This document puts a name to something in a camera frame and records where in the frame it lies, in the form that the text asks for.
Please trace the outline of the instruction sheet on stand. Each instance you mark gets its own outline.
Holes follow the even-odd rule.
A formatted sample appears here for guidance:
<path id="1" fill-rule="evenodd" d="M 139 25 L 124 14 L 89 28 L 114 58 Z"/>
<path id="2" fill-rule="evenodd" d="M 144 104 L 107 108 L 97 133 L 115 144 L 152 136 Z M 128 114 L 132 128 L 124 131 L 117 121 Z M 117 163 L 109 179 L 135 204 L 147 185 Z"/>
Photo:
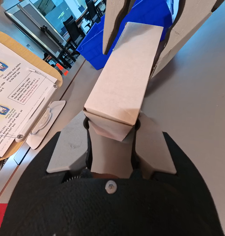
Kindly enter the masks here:
<path id="1" fill-rule="evenodd" d="M 0 43 L 15 52 L 17 55 L 25 59 L 28 63 L 30 63 L 32 66 L 36 67 L 37 71 L 43 71 L 44 73 L 48 74 L 47 78 L 50 76 L 57 79 L 55 82 L 56 86 L 58 86 L 57 90 L 62 86 L 63 79 L 60 75 L 60 73 L 51 67 L 49 64 L 47 64 L 45 61 L 40 59 L 38 56 L 36 56 L 34 53 L 29 51 L 27 48 L 22 46 L 19 42 L 11 38 L 9 35 L 3 33 L 0 31 Z M 35 127 L 37 122 L 40 120 L 41 116 L 44 114 L 44 109 L 42 108 L 35 120 L 31 123 L 29 129 L 27 130 L 28 133 L 24 135 L 22 139 L 18 139 L 17 141 L 13 141 L 12 144 L 9 146 L 8 150 L 5 152 L 1 160 L 9 158 L 11 155 L 13 155 L 15 152 L 18 151 L 18 149 L 22 146 L 22 144 L 26 141 L 29 133 L 32 131 L 32 129 Z"/>

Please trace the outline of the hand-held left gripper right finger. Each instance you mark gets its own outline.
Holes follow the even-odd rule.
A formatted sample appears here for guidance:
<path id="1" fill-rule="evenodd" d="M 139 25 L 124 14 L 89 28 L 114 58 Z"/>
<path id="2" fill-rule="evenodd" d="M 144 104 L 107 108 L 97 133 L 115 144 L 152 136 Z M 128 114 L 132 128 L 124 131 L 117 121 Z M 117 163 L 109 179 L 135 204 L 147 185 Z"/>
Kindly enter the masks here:
<path id="1" fill-rule="evenodd" d="M 142 171 L 144 179 L 150 179 L 155 172 L 177 173 L 161 128 L 144 113 L 135 123 L 131 164 Z"/>

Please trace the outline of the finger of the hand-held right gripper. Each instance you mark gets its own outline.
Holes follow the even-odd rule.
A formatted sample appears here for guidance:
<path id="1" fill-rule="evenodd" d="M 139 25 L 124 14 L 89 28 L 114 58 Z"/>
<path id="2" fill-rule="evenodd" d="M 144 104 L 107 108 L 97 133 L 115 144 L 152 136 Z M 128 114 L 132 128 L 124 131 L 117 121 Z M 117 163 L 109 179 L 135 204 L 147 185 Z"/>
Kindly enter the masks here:
<path id="1" fill-rule="evenodd" d="M 107 55 L 120 28 L 120 24 L 131 10 L 131 0 L 107 0 L 103 29 L 102 52 Z"/>
<path id="2" fill-rule="evenodd" d="M 150 78 L 161 71 L 212 15 L 216 0 L 179 0 L 176 18 L 159 43 Z"/>

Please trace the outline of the white cardboard mailer box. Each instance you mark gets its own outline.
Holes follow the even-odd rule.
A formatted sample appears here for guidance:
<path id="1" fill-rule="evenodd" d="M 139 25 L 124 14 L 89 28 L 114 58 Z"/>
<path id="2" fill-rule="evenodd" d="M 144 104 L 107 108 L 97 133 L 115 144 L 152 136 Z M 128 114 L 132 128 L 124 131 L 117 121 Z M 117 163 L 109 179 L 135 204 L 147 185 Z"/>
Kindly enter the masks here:
<path id="1" fill-rule="evenodd" d="M 84 113 L 95 132 L 122 141 L 135 125 L 163 27 L 127 22 Z"/>

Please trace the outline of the framed monitor on stand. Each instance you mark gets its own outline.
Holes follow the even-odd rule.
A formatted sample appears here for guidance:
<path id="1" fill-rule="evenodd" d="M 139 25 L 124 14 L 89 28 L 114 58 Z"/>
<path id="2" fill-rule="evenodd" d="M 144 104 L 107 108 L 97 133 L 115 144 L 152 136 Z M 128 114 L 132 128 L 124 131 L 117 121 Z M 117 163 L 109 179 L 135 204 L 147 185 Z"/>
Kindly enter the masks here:
<path id="1" fill-rule="evenodd" d="M 42 26 L 55 36 L 62 44 L 66 45 L 66 40 L 59 32 L 50 24 L 50 22 L 37 10 L 37 8 L 29 0 L 24 0 L 12 6 L 5 11 L 6 17 L 30 39 L 32 39 L 39 47 L 54 57 L 58 57 L 62 52 L 61 47 L 41 31 Z"/>

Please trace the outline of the orange striped cone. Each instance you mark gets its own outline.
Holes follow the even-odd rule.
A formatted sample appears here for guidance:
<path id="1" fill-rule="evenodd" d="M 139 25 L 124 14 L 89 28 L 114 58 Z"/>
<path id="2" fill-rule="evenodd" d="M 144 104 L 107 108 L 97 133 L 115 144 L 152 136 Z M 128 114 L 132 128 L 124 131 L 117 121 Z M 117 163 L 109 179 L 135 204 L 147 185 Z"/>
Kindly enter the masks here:
<path id="1" fill-rule="evenodd" d="M 65 69 L 63 66 L 61 66 L 59 63 L 56 63 L 56 66 L 62 72 L 63 75 L 66 76 L 68 74 L 69 71 Z"/>

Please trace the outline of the black office chair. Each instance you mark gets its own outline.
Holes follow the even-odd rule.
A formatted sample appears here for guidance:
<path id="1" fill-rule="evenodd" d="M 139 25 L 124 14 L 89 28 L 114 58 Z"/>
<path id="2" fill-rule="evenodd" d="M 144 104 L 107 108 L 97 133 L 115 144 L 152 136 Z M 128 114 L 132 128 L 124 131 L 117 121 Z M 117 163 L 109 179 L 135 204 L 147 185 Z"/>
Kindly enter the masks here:
<path id="1" fill-rule="evenodd" d="M 101 0 L 85 0 L 85 3 L 87 5 L 87 10 L 88 12 L 85 15 L 85 19 L 87 21 L 92 21 L 92 23 L 100 23 L 101 22 L 101 17 L 100 14 L 97 11 L 97 7 L 99 6 Z"/>
<path id="2" fill-rule="evenodd" d="M 69 36 L 69 43 L 74 45 L 75 48 L 79 46 L 82 40 L 85 38 L 85 33 L 78 27 L 74 17 L 71 15 L 66 21 L 63 22 Z"/>

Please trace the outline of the blue plastic bin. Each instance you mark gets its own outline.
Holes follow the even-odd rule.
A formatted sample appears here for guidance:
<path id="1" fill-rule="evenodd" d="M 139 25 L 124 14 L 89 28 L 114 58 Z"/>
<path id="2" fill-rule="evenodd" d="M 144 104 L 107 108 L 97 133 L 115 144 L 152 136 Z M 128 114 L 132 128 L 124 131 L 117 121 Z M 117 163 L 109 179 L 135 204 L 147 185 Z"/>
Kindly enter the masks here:
<path id="1" fill-rule="evenodd" d="M 136 0 L 131 11 L 120 24 L 118 34 L 108 52 L 102 52 L 103 29 L 105 15 L 99 23 L 94 23 L 85 38 L 77 48 L 77 51 L 96 69 L 103 68 L 111 55 L 127 22 L 136 22 L 163 27 L 160 41 L 165 39 L 165 34 L 173 23 L 173 4 L 169 0 Z"/>

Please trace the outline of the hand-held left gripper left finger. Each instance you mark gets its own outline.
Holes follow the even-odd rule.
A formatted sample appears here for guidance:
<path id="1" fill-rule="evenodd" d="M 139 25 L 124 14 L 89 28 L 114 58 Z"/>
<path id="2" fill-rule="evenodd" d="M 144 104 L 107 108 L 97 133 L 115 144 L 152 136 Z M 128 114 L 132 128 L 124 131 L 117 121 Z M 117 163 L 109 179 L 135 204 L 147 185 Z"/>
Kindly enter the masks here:
<path id="1" fill-rule="evenodd" d="M 46 171 L 77 173 L 85 167 L 92 167 L 92 145 L 89 119 L 81 111 L 60 132 Z"/>

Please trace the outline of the printed instruction sheet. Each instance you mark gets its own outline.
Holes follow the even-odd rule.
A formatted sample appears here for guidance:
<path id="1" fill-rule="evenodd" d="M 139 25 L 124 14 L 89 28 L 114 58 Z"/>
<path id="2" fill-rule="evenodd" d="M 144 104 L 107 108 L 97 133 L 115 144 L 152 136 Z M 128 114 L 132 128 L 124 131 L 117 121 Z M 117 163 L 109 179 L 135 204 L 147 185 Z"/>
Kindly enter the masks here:
<path id="1" fill-rule="evenodd" d="M 17 135 L 28 133 L 56 92 L 51 81 L 29 68 L 37 69 L 0 43 L 0 158 Z"/>

